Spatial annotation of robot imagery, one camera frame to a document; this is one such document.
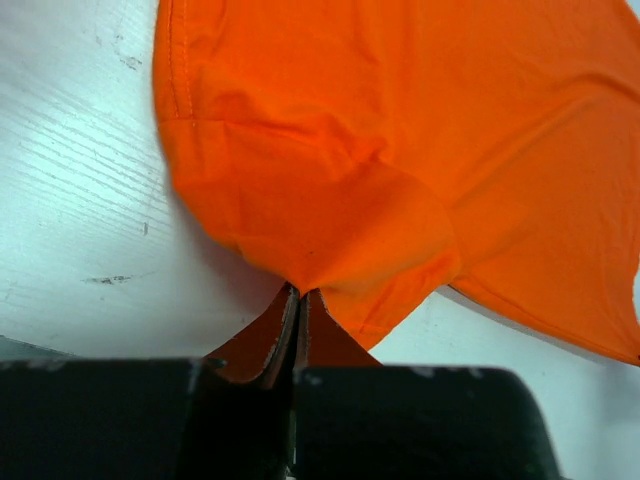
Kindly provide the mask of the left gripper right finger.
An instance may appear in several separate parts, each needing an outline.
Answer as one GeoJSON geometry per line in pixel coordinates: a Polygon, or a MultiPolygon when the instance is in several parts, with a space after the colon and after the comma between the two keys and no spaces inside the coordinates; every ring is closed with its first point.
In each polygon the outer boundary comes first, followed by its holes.
{"type": "Polygon", "coordinates": [[[557,479],[540,409],[513,372],[377,362],[329,315],[300,306],[299,479],[557,479]]]}

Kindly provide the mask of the orange t-shirt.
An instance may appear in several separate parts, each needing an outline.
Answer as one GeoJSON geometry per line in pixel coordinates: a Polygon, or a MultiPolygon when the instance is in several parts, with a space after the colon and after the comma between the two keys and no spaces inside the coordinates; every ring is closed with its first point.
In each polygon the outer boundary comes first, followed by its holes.
{"type": "Polygon", "coordinates": [[[372,348],[448,285],[639,361],[639,20],[625,1],[162,1],[178,198],[372,348]]]}

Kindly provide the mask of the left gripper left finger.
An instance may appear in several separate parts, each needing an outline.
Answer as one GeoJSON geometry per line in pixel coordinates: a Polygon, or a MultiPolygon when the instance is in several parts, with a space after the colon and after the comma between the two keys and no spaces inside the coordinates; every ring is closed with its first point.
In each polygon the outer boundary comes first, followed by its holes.
{"type": "Polygon", "coordinates": [[[1,365],[5,479],[282,479],[297,292],[203,357],[1,365]]]}

